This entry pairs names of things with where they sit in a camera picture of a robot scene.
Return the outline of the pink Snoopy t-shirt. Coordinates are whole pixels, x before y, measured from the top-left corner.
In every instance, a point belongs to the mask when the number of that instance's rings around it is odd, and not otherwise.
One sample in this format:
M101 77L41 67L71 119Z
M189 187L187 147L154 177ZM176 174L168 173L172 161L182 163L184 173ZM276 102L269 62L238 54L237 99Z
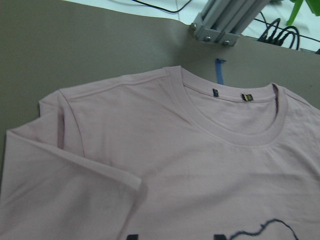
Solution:
M11 129L3 240L320 237L320 112L180 66L64 88Z

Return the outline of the aluminium frame post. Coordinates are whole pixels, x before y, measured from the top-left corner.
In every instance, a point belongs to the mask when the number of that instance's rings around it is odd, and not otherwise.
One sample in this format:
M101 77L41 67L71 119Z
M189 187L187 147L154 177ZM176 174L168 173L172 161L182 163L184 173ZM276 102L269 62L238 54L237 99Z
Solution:
M268 0L209 0L190 25L203 42L234 46Z

